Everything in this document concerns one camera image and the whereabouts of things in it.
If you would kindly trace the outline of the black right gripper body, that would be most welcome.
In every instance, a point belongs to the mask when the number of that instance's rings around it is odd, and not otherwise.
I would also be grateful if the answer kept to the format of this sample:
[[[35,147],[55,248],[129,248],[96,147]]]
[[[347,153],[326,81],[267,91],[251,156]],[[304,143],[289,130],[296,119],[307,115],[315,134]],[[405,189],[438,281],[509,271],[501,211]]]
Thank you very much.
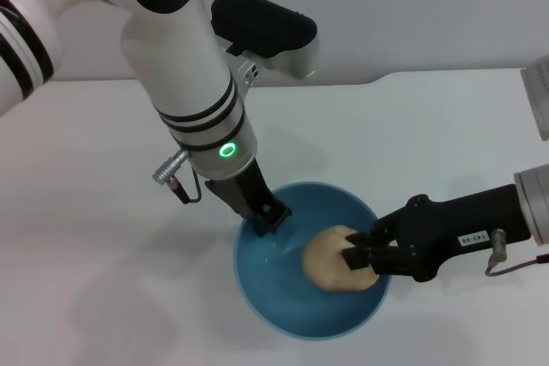
[[[416,195],[374,224],[370,264],[378,274],[430,281],[447,260],[489,249],[496,229],[505,232],[508,243],[531,237],[513,184],[451,201]]]

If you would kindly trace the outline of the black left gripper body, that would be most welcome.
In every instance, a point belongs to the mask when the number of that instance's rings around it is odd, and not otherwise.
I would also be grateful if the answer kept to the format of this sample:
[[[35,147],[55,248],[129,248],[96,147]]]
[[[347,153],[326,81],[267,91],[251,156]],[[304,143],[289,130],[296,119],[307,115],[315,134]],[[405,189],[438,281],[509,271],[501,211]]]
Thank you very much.
[[[206,187],[236,214],[251,224],[251,219],[271,210],[291,209],[268,188],[256,160],[235,177],[207,180]]]

